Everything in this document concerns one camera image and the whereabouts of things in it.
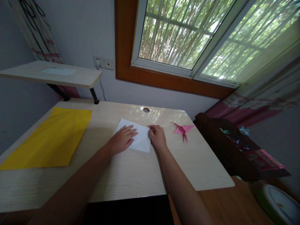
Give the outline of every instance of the window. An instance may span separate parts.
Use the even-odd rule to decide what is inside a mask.
[[[294,0],[139,1],[131,65],[237,88],[299,37]]]

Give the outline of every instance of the forearm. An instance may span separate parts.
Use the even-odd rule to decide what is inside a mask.
[[[90,158],[38,211],[29,224],[74,223],[110,156],[105,147]]]
[[[158,150],[169,193],[182,224],[213,224],[201,198],[168,149]]]

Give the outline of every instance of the desk surface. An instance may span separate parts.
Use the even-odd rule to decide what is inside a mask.
[[[75,73],[64,76],[51,73],[43,73],[42,70],[59,67],[74,69]],[[11,79],[24,79],[40,83],[65,85],[78,88],[93,88],[101,76],[101,71],[82,67],[70,66],[46,61],[35,61],[24,65],[0,71],[0,77]]]
[[[60,101],[56,107],[91,109],[92,118],[75,150],[69,166],[0,171],[0,212],[35,209],[41,207],[72,174],[74,174],[113,135],[120,118],[143,126],[159,124],[164,128],[167,145],[179,166],[196,190],[234,186],[218,158],[200,132],[194,127],[188,134],[188,143],[181,135],[173,134],[175,126],[193,125],[183,110],[100,102],[72,98]],[[47,112],[7,151],[0,163],[45,121]],[[162,174],[153,147],[150,153],[127,149],[114,156],[105,168],[89,202],[110,201],[166,194]]]

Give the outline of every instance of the wooden floor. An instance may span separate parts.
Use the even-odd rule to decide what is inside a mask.
[[[198,192],[215,224],[274,225],[275,223],[256,202],[250,191],[249,183],[239,180],[237,177],[232,177],[232,179],[235,187]],[[170,196],[169,200],[174,224],[179,225],[180,221]],[[35,212],[36,210],[11,212],[6,216],[3,224],[26,224]]]

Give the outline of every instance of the pink origami crane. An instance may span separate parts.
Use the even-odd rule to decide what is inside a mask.
[[[194,125],[179,126],[176,123],[174,123],[174,124],[176,125],[177,128],[173,133],[182,134],[182,136],[184,136],[184,138],[185,138],[185,141],[188,142],[186,133],[188,133],[194,127]]]

